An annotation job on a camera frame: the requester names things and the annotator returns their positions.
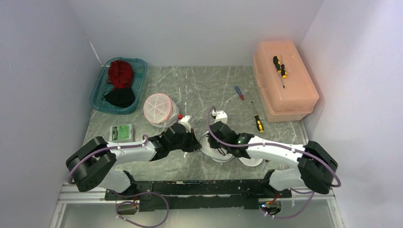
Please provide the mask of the white mesh blue zip laundry bag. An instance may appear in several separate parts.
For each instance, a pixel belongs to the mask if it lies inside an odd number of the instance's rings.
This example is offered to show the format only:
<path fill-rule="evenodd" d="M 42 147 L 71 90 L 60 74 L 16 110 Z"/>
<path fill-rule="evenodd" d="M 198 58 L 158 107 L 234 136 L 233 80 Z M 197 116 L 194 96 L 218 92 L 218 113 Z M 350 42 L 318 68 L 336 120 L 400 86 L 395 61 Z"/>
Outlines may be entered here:
<path fill-rule="evenodd" d="M 224 163 L 229 162 L 235 158 L 234 155 L 227 153 L 223 148 L 214 149 L 211 147 L 209 143 L 209 134 L 206 132 L 199 140 L 201 144 L 200 151 L 213 159 L 215 162 Z M 245 166 L 248 167 L 257 167 L 264 160 L 263 159 L 247 159 L 247 158 L 238 158 L 238 160 Z"/>

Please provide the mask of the black bra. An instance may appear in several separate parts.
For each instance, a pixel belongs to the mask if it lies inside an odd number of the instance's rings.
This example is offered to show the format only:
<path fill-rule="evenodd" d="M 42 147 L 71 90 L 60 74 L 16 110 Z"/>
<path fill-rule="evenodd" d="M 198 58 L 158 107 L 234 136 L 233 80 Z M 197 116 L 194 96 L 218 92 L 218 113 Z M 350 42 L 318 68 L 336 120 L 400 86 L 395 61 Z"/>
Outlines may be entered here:
<path fill-rule="evenodd" d="M 118 88 L 104 92 L 101 99 L 114 106 L 127 108 L 135 102 L 135 95 L 130 87 Z"/>

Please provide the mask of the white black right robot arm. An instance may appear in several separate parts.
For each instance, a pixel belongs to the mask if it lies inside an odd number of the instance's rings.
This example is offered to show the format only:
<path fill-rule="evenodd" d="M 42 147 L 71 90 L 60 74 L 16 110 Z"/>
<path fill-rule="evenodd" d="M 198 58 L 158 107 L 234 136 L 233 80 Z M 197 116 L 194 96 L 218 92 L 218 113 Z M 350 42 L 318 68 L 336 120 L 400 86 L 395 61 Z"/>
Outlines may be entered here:
<path fill-rule="evenodd" d="M 221 121 L 207 127 L 213 143 L 237 158 L 275 161 L 290 167 L 267 172 L 262 183 L 267 197 L 294 188 L 328 194 L 331 188 L 341 186 L 337 162 L 315 141 L 306 145 L 274 142 L 249 133 L 237 134 Z"/>

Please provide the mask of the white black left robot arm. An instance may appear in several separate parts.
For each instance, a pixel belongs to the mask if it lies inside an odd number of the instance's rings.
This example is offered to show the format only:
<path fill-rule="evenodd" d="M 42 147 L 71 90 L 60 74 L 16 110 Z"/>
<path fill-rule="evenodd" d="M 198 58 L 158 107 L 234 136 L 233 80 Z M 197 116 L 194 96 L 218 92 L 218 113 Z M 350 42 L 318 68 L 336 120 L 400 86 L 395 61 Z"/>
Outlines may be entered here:
<path fill-rule="evenodd" d="M 193 129 L 181 123 L 175 123 L 159 135 L 145 134 L 138 142 L 107 142 L 97 136 L 67 159 L 67 181 L 76 185 L 80 192 L 101 187 L 129 200 L 136 195 L 135 180 L 130 172 L 117 171 L 115 166 L 130 162 L 153 162 L 175 150 L 195 152 L 201 148 Z"/>

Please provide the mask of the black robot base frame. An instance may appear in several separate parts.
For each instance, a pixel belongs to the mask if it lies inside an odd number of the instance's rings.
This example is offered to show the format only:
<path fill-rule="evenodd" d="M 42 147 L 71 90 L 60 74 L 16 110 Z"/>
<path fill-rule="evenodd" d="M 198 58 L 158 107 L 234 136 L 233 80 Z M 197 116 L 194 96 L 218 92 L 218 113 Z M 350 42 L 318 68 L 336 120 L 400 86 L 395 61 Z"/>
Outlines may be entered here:
<path fill-rule="evenodd" d="M 277 191 L 267 180 L 161 180 L 136 181 L 124 193 L 107 189 L 105 200 L 137 200 L 140 212 L 163 209 L 257 209 L 264 200 L 287 199 L 289 190 Z"/>

